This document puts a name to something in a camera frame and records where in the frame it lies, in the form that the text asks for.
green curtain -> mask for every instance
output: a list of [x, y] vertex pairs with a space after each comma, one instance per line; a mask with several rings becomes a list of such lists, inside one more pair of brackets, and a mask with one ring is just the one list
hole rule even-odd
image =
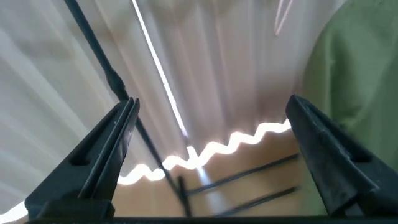
[[[320, 34], [303, 96], [398, 170], [398, 1], [351, 0]], [[303, 215], [325, 214], [308, 170]]]

horizontal metal bar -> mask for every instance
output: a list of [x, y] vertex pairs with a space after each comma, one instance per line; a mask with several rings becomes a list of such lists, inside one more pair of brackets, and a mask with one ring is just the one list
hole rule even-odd
[[254, 207], [256, 205], [259, 205], [259, 204], [262, 204], [262, 203], [265, 203], [265, 202], [269, 202], [271, 200], [274, 200], [274, 199], [277, 199], [279, 197], [282, 197], [282, 196], [288, 195], [290, 193], [293, 193], [293, 192], [295, 192], [298, 189], [299, 189], [298, 187], [291, 187], [291, 188], [283, 190], [281, 192], [277, 192], [277, 193], [272, 194], [272, 195], [268, 195], [268, 196], [264, 196], [264, 197], [252, 200], [250, 202], [247, 202], [247, 203], [239, 205], [239, 206], [237, 206], [235, 208], [232, 208], [231, 210], [228, 210], [228, 211], [222, 212], [221, 214], [215, 215], [215, 217], [225, 217], [225, 216], [229, 216], [229, 215], [234, 215], [234, 214], [236, 214], [236, 213], [238, 213], [240, 211], [249, 209], [249, 208]]
[[221, 180], [219, 180], [217, 182], [214, 182], [212, 184], [208, 184], [208, 185], [196, 188], [196, 189], [188, 190], [187, 194], [188, 195], [196, 194], [196, 193], [202, 192], [204, 190], [208, 190], [210, 188], [217, 187], [217, 186], [222, 185], [222, 184], [226, 184], [226, 183], [228, 183], [228, 182], [230, 182], [232, 180], [236, 180], [236, 179], [238, 179], [240, 177], [244, 177], [245, 175], [249, 175], [249, 174], [261, 171], [261, 170], [265, 170], [267, 168], [282, 164], [282, 163], [290, 161], [292, 159], [296, 159], [296, 158], [298, 158], [298, 156], [299, 156], [299, 154], [293, 154], [293, 155], [285, 157], [283, 159], [279, 159], [278, 161], [270, 162], [268, 164], [265, 164], [265, 165], [262, 165], [262, 166], [259, 166], [259, 167], [256, 167], [256, 168], [253, 168], [253, 169], [250, 169], [250, 170], [246, 170], [246, 171], [244, 171], [242, 173], [236, 174], [234, 176], [226, 177], [226, 178], [221, 179]]

metal rod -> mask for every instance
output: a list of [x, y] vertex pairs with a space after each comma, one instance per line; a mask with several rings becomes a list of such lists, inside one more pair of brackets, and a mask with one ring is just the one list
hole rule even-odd
[[185, 216], [192, 217], [191, 207], [189, 205], [188, 195], [185, 188], [185, 180], [182, 176], [178, 177], [178, 186], [180, 187], [182, 206], [184, 207]]
[[242, 173], [239, 173], [239, 174], [236, 174], [234, 176], [225, 177], [224, 179], [221, 179], [221, 180], [219, 180], [217, 182], [214, 182], [212, 184], [208, 184], [208, 185], [196, 188], [196, 189], [188, 190], [187, 194], [188, 195], [196, 194], [196, 193], [202, 192], [204, 190], [208, 190], [210, 188], [217, 187], [217, 186], [222, 185], [222, 184], [226, 184], [226, 183], [228, 183], [228, 182], [230, 182], [232, 180], [236, 180], [236, 179], [238, 179], [240, 177], [244, 177], [245, 175], [249, 175], [249, 174], [252, 174], [252, 173], [255, 173], [255, 172], [258, 172], [258, 171], [261, 171], [261, 170], [264, 170], [264, 169], [267, 169], [267, 168], [282, 164], [282, 163], [290, 161], [292, 159], [296, 159], [296, 158], [298, 158], [298, 156], [299, 156], [299, 154], [293, 154], [293, 155], [285, 157], [283, 159], [279, 159], [278, 161], [270, 162], [270, 163], [268, 163], [266, 165], [259, 166], [259, 167], [256, 167], [254, 169], [251, 169], [251, 170], [246, 170], [246, 171], [244, 171]]
[[239, 205], [239, 206], [237, 206], [235, 208], [232, 208], [231, 210], [228, 210], [228, 211], [222, 212], [221, 214], [215, 215], [215, 217], [225, 217], [225, 216], [229, 216], [229, 215], [234, 215], [234, 214], [236, 214], [236, 213], [238, 213], [240, 211], [243, 211], [245, 209], [249, 209], [249, 208], [254, 207], [256, 205], [259, 205], [259, 204], [262, 204], [262, 203], [265, 203], [265, 202], [269, 202], [269, 201], [277, 199], [279, 197], [291, 194], [291, 193], [295, 192], [296, 190], [298, 190], [298, 187], [291, 187], [291, 188], [283, 190], [281, 192], [277, 192], [275, 194], [264, 196], [264, 197], [255, 199], [253, 201], [244, 203], [244, 204]]
[[[101, 64], [105, 75], [106, 79], [109, 83], [109, 86], [111, 87], [112, 91], [116, 94], [116, 96], [119, 98], [120, 101], [122, 100], [127, 100], [129, 98], [129, 95], [127, 94], [127, 91], [125, 89], [124, 83], [120, 76], [116, 73], [115, 70], [113, 70], [108, 58], [106, 57], [100, 43], [98, 42], [98, 39], [96, 38], [93, 29], [91, 28], [90, 24], [88, 23], [84, 13], [81, 11], [80, 6], [76, 2], [76, 0], [65, 0], [65, 4], [68, 6], [70, 12], [72, 13], [73, 18], [75, 18], [79, 28], [81, 29], [82, 33], [84, 34], [87, 42], [89, 43], [91, 49], [93, 50], [96, 58], [98, 59], [99, 63]], [[162, 164], [162, 161], [160, 159], [159, 153], [157, 152], [152, 140], [150, 139], [147, 131], [145, 130], [145, 127], [141, 121], [141, 119], [138, 117], [137, 118], [137, 123], [136, 123], [136, 128], [141, 135], [142, 139], [146, 143], [147, 147], [150, 150], [150, 153], [153, 155], [155, 158], [155, 161], [157, 165], [160, 167], [160, 169], [163, 170], [167, 181], [170, 184], [170, 187], [176, 194], [176, 196], [181, 200], [181, 194], [175, 185], [173, 179], [171, 178], [168, 170], [166, 170]]]

